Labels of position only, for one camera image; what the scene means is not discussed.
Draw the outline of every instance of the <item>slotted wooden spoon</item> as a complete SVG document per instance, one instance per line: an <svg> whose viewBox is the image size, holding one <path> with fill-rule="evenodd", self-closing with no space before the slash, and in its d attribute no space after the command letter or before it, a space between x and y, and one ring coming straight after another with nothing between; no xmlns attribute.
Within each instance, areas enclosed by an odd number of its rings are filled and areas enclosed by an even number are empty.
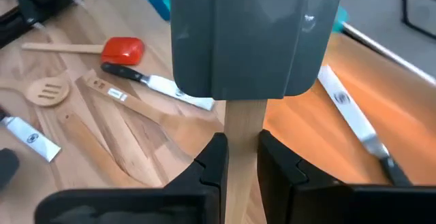
<svg viewBox="0 0 436 224"><path fill-rule="evenodd" d="M68 81L62 78L41 78L32 82L19 82L0 78L0 89L17 91L30 102L42 106L54 106L61 103L69 93Z"/></svg>

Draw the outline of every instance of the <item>red spatula head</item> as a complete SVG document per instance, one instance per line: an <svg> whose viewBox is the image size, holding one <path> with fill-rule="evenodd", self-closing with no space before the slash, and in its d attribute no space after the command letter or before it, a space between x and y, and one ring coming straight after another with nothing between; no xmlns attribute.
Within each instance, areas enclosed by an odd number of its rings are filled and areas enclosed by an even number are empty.
<svg viewBox="0 0 436 224"><path fill-rule="evenodd" d="M102 61L136 65L145 52L145 44L136 37L112 37L106 42L102 52Z"/></svg>

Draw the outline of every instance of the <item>black metal rail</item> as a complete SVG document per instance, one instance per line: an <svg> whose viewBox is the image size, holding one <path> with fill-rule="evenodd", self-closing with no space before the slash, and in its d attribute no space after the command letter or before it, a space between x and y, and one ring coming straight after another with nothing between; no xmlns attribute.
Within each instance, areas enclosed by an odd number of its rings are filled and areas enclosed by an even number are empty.
<svg viewBox="0 0 436 224"><path fill-rule="evenodd" d="M72 0L24 0L24 2L18 0L18 2L18 7L0 16L0 48L31 30L34 22L44 22L58 14L69 6Z"/></svg>

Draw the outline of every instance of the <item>offset spatula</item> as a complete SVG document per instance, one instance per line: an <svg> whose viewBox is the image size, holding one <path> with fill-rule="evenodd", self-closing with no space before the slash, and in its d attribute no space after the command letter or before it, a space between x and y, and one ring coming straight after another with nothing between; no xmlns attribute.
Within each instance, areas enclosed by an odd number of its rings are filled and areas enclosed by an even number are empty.
<svg viewBox="0 0 436 224"><path fill-rule="evenodd" d="M18 118L11 116L9 113L0 106L0 125L15 135L22 143L32 148L35 152L41 155L45 160L51 162L54 157L59 153L61 148L55 143L51 142L41 132L33 128L29 123Z"/></svg>
<svg viewBox="0 0 436 224"><path fill-rule="evenodd" d="M145 84L150 89L179 99L181 101L190 103L199 108L210 111L213 107L214 100L212 98L197 98L190 95L186 95L182 92L174 81L171 81L161 76L156 75L144 75L131 68L124 67L118 64L103 63L102 70L114 74L121 78L127 78L142 84Z"/></svg>
<svg viewBox="0 0 436 224"><path fill-rule="evenodd" d="M412 184L403 170L389 154L384 144L380 142L373 126L332 69L329 66L321 67L318 79L368 153L379 159L383 171L392 184L402 187L411 186Z"/></svg>

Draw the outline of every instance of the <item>metal blade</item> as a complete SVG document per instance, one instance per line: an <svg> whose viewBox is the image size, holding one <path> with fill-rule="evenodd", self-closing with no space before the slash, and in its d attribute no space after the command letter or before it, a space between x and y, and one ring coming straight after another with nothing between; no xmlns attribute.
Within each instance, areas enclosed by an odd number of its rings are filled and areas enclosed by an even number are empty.
<svg viewBox="0 0 436 224"><path fill-rule="evenodd" d="M212 110L215 102L212 98L199 98L186 95L177 87L177 84L174 81L162 78L161 76L151 75L147 78L141 79L141 82L146 84L150 89L190 103L205 110Z"/></svg>
<svg viewBox="0 0 436 224"><path fill-rule="evenodd" d="M366 150L378 159L389 157L388 149L379 141L374 127L332 69L322 66L318 79Z"/></svg>
<svg viewBox="0 0 436 224"><path fill-rule="evenodd" d="M61 148L47 139L43 134L34 129L18 117L6 117L2 120L7 130L13 133L21 142L31 147L43 156L48 162L52 161Z"/></svg>

